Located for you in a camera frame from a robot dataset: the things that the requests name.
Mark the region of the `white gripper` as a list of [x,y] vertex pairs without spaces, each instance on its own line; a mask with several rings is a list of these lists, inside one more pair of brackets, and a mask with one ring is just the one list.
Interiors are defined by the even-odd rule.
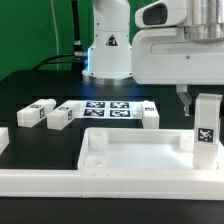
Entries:
[[156,0],[135,13],[132,75],[173,84],[190,115],[187,85],[224,84],[224,0]]

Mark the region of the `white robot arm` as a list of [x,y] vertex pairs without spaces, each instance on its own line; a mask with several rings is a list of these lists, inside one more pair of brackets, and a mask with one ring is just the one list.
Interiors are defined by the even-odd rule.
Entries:
[[127,0],[93,0],[94,41],[86,81],[175,85],[189,105],[189,85],[224,85],[224,0],[156,0],[135,13]]

